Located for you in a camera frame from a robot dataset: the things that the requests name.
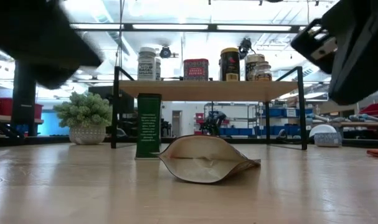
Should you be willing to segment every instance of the resealable bag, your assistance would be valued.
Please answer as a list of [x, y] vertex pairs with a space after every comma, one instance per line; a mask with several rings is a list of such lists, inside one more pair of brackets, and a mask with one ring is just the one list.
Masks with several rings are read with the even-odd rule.
[[251, 160], [229, 143], [214, 136], [184, 136], [172, 142], [159, 158], [179, 179], [211, 184], [250, 167], [260, 160]]

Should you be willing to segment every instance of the potted plant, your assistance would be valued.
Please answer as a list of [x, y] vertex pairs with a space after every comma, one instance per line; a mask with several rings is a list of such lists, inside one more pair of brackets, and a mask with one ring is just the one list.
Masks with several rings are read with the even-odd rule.
[[99, 94], [73, 92], [71, 102], [55, 105], [53, 109], [61, 119], [59, 126], [70, 128], [70, 141], [75, 144], [99, 144], [111, 125], [111, 106]]

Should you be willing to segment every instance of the ceiling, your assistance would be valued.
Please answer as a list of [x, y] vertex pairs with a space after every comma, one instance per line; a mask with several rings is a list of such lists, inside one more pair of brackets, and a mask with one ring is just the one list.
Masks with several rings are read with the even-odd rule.
[[[212, 0], [211, 5], [205, 0], [125, 0], [122, 1], [122, 23], [196, 23], [196, 24], [280, 24], [305, 26], [314, 18], [321, 17], [338, 0], [320, 0], [318, 6], [314, 0], [284, 0], [279, 3], [252, 0]], [[71, 23], [119, 23], [119, 0], [66, 0], [61, 2]], [[105, 62], [97, 69], [81, 68], [75, 78], [112, 80], [115, 65], [117, 41], [110, 32], [87, 31], [80, 33], [84, 40], [94, 43]], [[123, 68], [133, 77], [137, 69], [137, 53], [141, 47], [160, 49], [170, 46], [179, 58], [162, 59], [161, 76], [175, 77], [182, 75], [182, 61], [189, 58], [209, 60], [209, 74], [218, 79], [218, 60], [220, 51], [226, 47], [237, 47], [241, 40], [250, 38], [253, 49], [264, 54], [275, 72], [274, 78], [297, 65], [311, 68], [312, 65], [290, 47], [290, 41], [296, 34], [273, 33], [205, 33], [205, 32], [124, 32], [123, 45], [128, 54], [123, 57]], [[326, 79], [318, 69], [307, 76], [307, 81]]]

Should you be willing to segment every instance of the white plant pot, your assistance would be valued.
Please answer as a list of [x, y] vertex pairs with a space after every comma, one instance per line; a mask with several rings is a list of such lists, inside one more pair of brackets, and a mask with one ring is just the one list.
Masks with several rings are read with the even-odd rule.
[[94, 145], [103, 142], [106, 127], [91, 125], [87, 128], [76, 126], [70, 128], [70, 141], [75, 144]]

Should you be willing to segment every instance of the green plant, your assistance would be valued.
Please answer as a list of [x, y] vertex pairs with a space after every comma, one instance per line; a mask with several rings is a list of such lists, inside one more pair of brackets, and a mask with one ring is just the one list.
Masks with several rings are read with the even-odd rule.
[[99, 94], [73, 92], [70, 101], [53, 107], [57, 117], [61, 119], [60, 127], [111, 125], [111, 106]]

